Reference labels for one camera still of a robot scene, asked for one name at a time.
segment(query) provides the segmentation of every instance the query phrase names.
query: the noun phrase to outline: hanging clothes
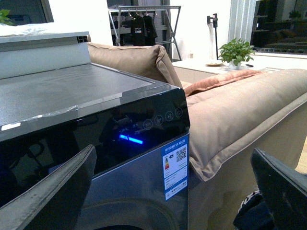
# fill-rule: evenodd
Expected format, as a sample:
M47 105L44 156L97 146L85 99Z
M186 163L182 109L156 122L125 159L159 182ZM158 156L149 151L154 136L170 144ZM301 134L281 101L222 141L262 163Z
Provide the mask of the hanging clothes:
M144 16L145 29L147 32L147 37L145 37L145 43L147 46L155 45L155 38L158 37L157 32L155 30L154 21L151 16Z
M145 46L145 36L147 32L145 30L144 19L136 15L135 20L131 22L131 35L134 46Z

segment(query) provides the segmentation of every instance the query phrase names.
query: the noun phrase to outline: dark blue washing machine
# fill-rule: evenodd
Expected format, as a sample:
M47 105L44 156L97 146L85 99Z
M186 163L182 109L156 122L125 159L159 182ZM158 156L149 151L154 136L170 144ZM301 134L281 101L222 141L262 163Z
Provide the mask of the dark blue washing machine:
M188 228L182 89L89 63L1 79L0 92L0 206L93 144L77 229Z

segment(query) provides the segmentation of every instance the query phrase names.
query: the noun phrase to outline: throw pillow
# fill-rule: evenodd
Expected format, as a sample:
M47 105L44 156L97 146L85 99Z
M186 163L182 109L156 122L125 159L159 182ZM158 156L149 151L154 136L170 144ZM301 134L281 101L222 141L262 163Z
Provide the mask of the throw pillow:
M184 89L186 97L210 90L212 88L220 87L235 81L239 81L245 78L261 74L262 71L252 70L252 69L242 69L234 70L224 74L214 75L208 78L205 78L197 83L192 84L191 86Z
M182 88L165 48L155 46L109 46L88 42L93 63L167 82Z

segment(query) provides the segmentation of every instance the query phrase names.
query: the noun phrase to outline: green plant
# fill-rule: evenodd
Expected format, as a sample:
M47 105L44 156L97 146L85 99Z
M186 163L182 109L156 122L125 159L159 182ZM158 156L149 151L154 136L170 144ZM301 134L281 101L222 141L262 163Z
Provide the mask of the green plant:
M10 10L2 9L0 10L0 23L6 24L6 25L14 25L11 20L7 17Z
M249 61L250 59L254 60L250 54L254 54L254 46L251 46L249 42L244 42L240 38L233 39L232 41L224 44L219 48L221 50L222 62L231 62L234 61L234 65L238 66L241 61Z
M289 18L301 18L302 14L299 11L292 10L289 12Z

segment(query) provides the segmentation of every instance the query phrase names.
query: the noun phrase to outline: white flower pot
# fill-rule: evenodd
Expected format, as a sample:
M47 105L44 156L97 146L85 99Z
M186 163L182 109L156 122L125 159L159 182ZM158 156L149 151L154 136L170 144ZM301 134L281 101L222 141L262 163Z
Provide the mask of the white flower pot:
M234 65L234 62L233 62L233 60L232 60L231 62L229 62L229 68L230 68L230 69L240 69L241 64L242 64L242 62L239 62L239 63L238 63L238 66L235 66L235 65Z

